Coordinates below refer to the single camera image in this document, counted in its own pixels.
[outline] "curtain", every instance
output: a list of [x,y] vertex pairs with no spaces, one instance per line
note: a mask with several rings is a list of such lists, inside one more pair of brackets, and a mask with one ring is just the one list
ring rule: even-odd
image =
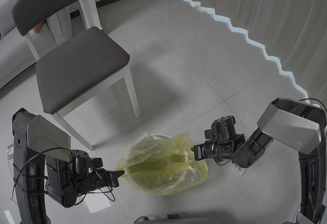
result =
[[327,0],[192,0],[228,17],[234,27],[280,59],[309,97],[327,104]]

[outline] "sofa armrest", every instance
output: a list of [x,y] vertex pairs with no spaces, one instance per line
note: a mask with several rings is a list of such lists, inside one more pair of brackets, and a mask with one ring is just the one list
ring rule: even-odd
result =
[[68,7],[65,7],[54,15],[51,15],[47,18],[46,22],[57,46],[72,37],[72,24]]

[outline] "sofa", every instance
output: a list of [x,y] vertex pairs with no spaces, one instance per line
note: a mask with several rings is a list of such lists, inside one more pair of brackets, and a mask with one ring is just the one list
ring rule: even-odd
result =
[[[0,6],[2,25],[13,22],[11,9],[15,1],[17,0],[8,0]],[[10,25],[9,28],[8,25],[5,27],[7,30],[2,32],[0,39],[0,89],[36,62],[25,38],[19,34],[14,24]],[[72,26],[68,7],[47,18],[37,34],[33,30],[29,34],[40,57],[71,38]]]

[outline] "gray chair seat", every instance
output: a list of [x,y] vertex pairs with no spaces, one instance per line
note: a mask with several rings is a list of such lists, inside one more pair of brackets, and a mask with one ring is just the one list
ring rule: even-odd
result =
[[44,112],[55,114],[128,62],[129,54],[97,27],[75,35],[36,63]]

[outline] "white chair frame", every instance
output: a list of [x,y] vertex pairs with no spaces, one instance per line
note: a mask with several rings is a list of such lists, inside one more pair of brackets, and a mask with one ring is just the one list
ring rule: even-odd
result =
[[[84,15],[85,22],[87,28],[91,28],[94,26],[94,20],[91,14],[90,6],[88,0],[79,0],[80,8],[82,9],[82,15]],[[25,39],[27,41],[28,46],[30,47],[32,54],[36,61],[40,59],[39,54],[37,53],[35,46],[33,45],[31,36],[29,33],[25,35]],[[132,80],[132,76],[130,73],[129,65],[127,64],[124,68],[120,69],[119,71],[115,72],[113,75],[109,76],[93,88],[89,89],[87,92],[79,96],[78,98],[74,99],[72,102],[67,104],[65,107],[61,108],[55,114],[51,114],[51,116],[76,140],[78,140],[81,144],[83,144],[89,150],[93,150],[94,147],[91,145],[86,139],[84,139],[65,119],[68,113],[73,111],[75,108],[79,107],[81,104],[86,102],[87,100],[91,99],[100,91],[110,87],[115,82],[119,81],[120,79],[124,78],[125,83],[127,86],[127,90],[129,93],[130,100],[132,102],[132,106],[134,109],[134,113],[137,117],[141,116],[139,104],[137,102],[136,93],[134,89],[134,84]]]

